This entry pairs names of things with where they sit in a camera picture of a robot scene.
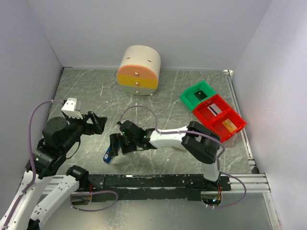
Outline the blue card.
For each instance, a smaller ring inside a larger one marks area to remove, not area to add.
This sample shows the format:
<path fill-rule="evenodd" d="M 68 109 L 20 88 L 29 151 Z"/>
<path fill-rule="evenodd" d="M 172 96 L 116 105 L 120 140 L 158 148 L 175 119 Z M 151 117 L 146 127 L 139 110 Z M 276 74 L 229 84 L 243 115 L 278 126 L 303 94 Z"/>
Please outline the blue card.
<path fill-rule="evenodd" d="M 113 155 L 111 153 L 111 147 L 109 146 L 108 149 L 106 150 L 104 156 L 103 156 L 103 161 L 105 163 L 110 163 L 112 158 L 113 158 Z"/>

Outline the green plastic bin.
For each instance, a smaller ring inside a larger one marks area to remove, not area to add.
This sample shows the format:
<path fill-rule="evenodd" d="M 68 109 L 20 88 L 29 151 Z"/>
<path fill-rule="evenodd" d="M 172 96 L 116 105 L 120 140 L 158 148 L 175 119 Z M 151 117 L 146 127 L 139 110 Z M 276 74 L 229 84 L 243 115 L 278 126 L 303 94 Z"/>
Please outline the green plastic bin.
<path fill-rule="evenodd" d="M 193 111 L 200 103 L 216 94 L 217 92 L 203 80 L 184 90 L 180 99 L 189 110 Z"/>

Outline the red double plastic bin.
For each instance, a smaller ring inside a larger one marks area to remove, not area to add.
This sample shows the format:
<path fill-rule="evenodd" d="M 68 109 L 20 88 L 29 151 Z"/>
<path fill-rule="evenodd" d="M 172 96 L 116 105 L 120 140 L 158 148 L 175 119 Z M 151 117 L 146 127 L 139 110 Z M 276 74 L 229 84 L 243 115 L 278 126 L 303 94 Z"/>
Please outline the red double plastic bin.
<path fill-rule="evenodd" d="M 207 108 L 211 104 L 216 104 L 222 112 L 214 116 Z M 229 140 L 234 134 L 240 132 L 245 126 L 246 121 L 218 94 L 200 103 L 193 114 L 208 129 L 216 133 L 221 142 Z M 235 132 L 229 132 L 222 124 L 226 119 L 230 119 L 237 127 Z"/>

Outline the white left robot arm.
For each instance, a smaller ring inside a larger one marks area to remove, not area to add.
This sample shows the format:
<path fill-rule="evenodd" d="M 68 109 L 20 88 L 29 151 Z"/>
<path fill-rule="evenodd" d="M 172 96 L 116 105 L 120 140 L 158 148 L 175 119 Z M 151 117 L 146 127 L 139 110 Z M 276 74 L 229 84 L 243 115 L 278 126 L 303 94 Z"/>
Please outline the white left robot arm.
<path fill-rule="evenodd" d="M 28 227 L 32 210 L 47 183 L 66 161 L 66 154 L 82 135 L 101 135 L 107 117 L 98 117 L 89 111 L 76 117 L 64 114 L 46 123 L 36 150 L 30 150 L 19 190 L 0 221 L 2 230 L 24 230 Z"/>

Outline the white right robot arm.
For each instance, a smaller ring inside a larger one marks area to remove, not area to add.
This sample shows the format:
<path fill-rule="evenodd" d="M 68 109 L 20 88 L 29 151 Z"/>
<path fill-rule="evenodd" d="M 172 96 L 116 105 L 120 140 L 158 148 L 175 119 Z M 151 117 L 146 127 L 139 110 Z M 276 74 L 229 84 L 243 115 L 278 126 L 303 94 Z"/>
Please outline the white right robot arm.
<path fill-rule="evenodd" d="M 126 120 L 118 122 L 119 133 L 109 136 L 110 145 L 104 155 L 104 161 L 122 154 L 138 150 L 156 150 L 163 147 L 174 147 L 187 150 L 195 159 L 205 164 L 204 187 L 215 190 L 220 185 L 220 172 L 217 163 L 217 152 L 221 145 L 220 137 L 203 126 L 191 121 L 187 126 L 161 130 L 157 128 L 143 129 Z"/>

